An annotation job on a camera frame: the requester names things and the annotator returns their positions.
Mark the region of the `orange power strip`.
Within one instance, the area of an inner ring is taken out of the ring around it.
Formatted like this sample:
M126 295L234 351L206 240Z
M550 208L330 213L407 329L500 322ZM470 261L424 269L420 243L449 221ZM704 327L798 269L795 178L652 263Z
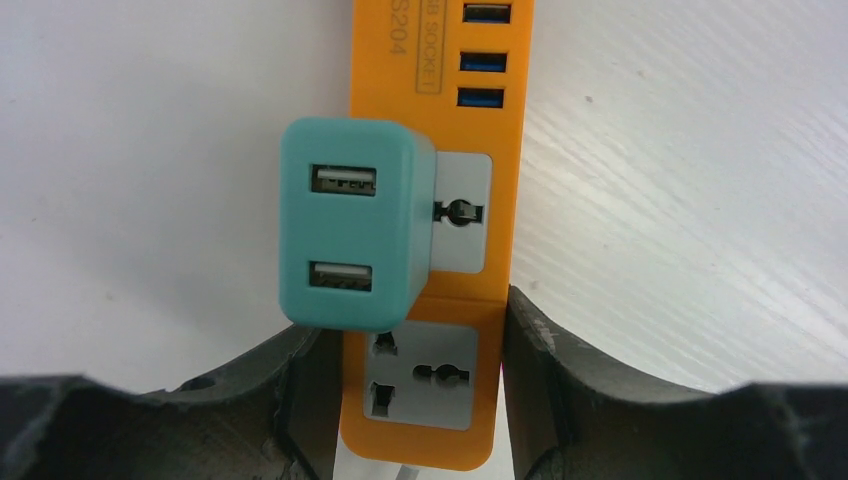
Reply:
M427 284L408 318L343 343L340 434L373 460L468 471L490 456L534 5L357 1L351 114L429 138Z

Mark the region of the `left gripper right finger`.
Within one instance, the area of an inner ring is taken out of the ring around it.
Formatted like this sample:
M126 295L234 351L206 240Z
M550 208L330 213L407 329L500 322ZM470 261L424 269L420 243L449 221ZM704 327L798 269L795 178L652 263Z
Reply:
M518 479L843 479L845 384L713 394L642 372L546 316L506 309L503 380Z

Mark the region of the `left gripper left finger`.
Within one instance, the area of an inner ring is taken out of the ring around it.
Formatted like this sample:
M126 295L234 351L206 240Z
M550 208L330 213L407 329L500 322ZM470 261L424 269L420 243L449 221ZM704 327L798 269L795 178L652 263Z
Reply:
M5 479L329 479L340 333L292 326L173 391L1 381Z

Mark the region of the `teal plug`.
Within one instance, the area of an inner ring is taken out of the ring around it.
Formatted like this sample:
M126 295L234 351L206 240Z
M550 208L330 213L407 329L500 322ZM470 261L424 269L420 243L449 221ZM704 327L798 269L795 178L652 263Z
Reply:
M385 332L426 285L436 151L386 120L307 117L280 149L279 304L293 323Z

